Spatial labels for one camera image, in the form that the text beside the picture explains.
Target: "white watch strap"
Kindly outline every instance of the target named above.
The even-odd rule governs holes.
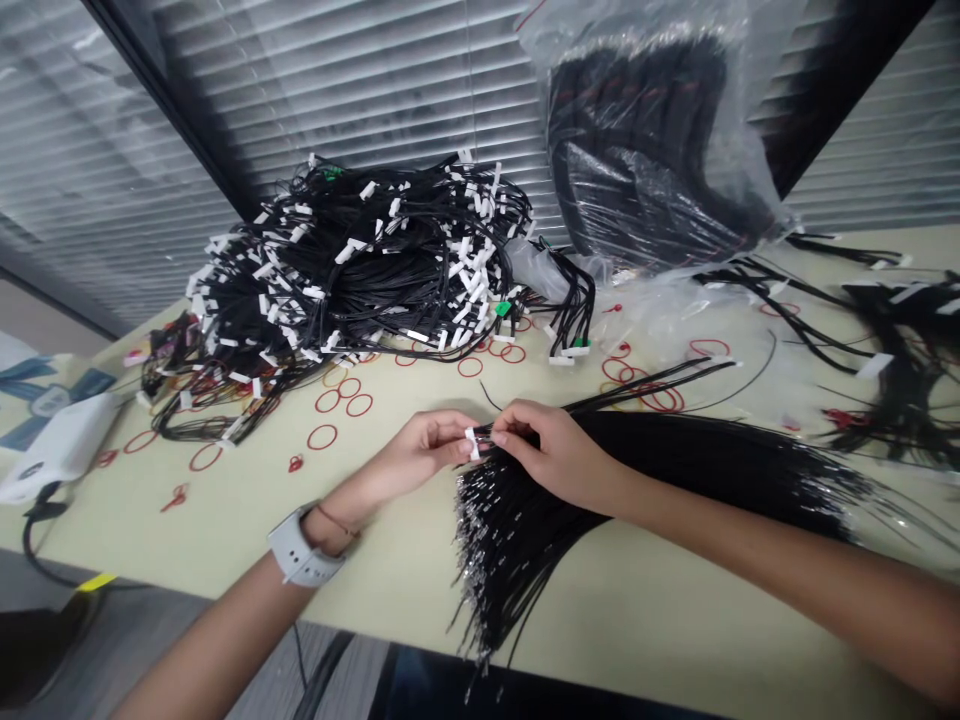
[[[332,558],[307,544],[300,528],[300,520],[315,503],[299,507],[275,527],[267,540],[270,549],[283,570],[283,582],[304,587],[320,587],[336,575],[346,558]]]

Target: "beige table surface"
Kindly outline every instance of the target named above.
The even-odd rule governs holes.
[[[960,267],[955,227],[864,233],[848,236],[843,243],[907,247],[917,268]],[[798,253],[789,262],[795,263],[791,269],[822,287],[863,275],[853,263],[809,254]],[[885,279],[892,277],[884,274]],[[932,273],[917,277],[939,279]],[[864,334],[851,319],[818,301],[802,295],[787,299],[796,300],[804,317],[840,339]],[[174,314],[174,308],[162,313],[97,359],[109,363],[146,329]],[[198,444],[158,438],[139,452],[123,452],[150,422],[143,408],[129,403],[103,446],[120,449],[119,456],[78,483],[70,511],[50,523],[46,534],[37,534],[41,555],[215,598],[266,550],[266,533],[291,508],[332,488],[413,411],[455,406],[488,421],[495,411],[484,400],[478,379],[498,403],[522,395],[559,404],[595,394],[604,382],[600,357],[591,357],[575,371],[551,368],[545,362],[542,332],[533,329],[519,337],[526,360],[511,365],[480,354],[479,378],[461,377],[456,365],[423,360],[399,367],[387,356],[351,370],[349,376],[359,381],[360,393],[373,398],[369,412],[360,417],[346,414],[345,401],[328,413],[318,413],[315,402],[326,390],[321,382],[296,390],[247,442],[224,452],[199,473],[188,469],[202,447]],[[628,338],[634,345],[631,362],[650,369],[656,353],[645,352],[644,338],[643,328]],[[855,381],[809,354],[803,357],[809,365],[806,371],[817,382],[872,397],[875,388],[869,383],[851,385]],[[476,367],[475,361],[468,361],[463,369],[470,374]],[[343,371],[335,372],[324,382],[335,384]],[[691,389],[688,405],[698,398],[708,400],[710,393],[718,399],[722,389],[739,387],[745,379],[740,375],[723,388]],[[773,378],[765,382],[761,393],[776,386]],[[351,383],[344,392],[355,387]],[[851,407],[812,387],[810,394],[811,407]],[[323,402],[333,398],[331,394]],[[365,404],[366,399],[356,401],[351,412]],[[721,417],[743,414],[724,406],[711,412]],[[307,449],[311,431],[323,424],[337,428],[335,442],[324,450]],[[318,431],[314,444],[326,442],[327,433],[332,431]],[[304,455],[304,467],[290,474],[288,460],[298,453]],[[204,465],[215,455],[216,448],[205,449],[196,464]],[[10,458],[4,461],[9,464]],[[957,487],[934,482],[930,473],[919,469],[891,469],[863,458],[852,464],[960,527],[960,502],[950,502],[960,495]],[[187,501],[160,513],[173,488],[184,482],[189,483]],[[460,593],[453,585],[457,575],[453,501],[454,477],[444,473],[385,510],[305,618],[456,652],[465,613],[448,633]],[[19,549],[22,512],[23,508],[0,508],[0,546]],[[914,548],[874,525],[866,523],[863,531],[873,547],[947,573],[960,567],[960,556],[936,543],[918,541],[921,547]],[[911,536],[909,529],[905,533]],[[952,537],[960,542],[956,533]],[[505,653],[499,660],[505,662]],[[620,522],[585,537],[561,562],[527,624],[513,667],[736,718],[933,715],[911,691],[786,605],[685,550]]]

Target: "forearm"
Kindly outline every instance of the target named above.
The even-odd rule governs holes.
[[[960,706],[960,590],[908,565],[624,469],[616,516],[696,553]]]
[[[350,522],[367,514],[334,491],[324,507]],[[327,555],[350,538],[317,510],[301,523],[304,537]],[[227,715],[316,590],[284,584],[272,553],[258,560],[167,652],[114,712],[114,720],[214,720]]]

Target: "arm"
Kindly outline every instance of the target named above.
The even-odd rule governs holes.
[[[393,498],[442,467],[468,462],[464,430],[479,423],[455,410],[418,413],[377,455],[304,516],[307,542],[336,556]],[[230,711],[315,589],[283,584],[271,553],[261,557],[134,687],[113,720],[214,720]]]
[[[540,435],[540,450],[517,433]],[[960,590],[875,553],[667,485],[563,410],[511,404],[493,441],[563,500],[642,527],[753,583],[935,702],[960,707]],[[583,478],[591,478],[590,483]]]

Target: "bracelet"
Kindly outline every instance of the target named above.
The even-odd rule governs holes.
[[[327,520],[329,520],[330,522],[332,522],[332,523],[333,523],[334,525],[336,525],[338,528],[340,528],[341,530],[343,530],[347,535],[349,535],[350,537],[352,537],[354,540],[356,540],[358,537],[360,537],[360,533],[354,532],[353,530],[350,530],[350,529],[349,529],[346,525],[344,525],[342,522],[340,522],[340,521],[337,520],[336,518],[332,517],[332,516],[330,515],[330,513],[328,513],[326,510],[323,509],[323,506],[322,506],[320,503],[317,503],[316,508],[317,508],[317,511],[318,511],[321,515],[323,515]]]

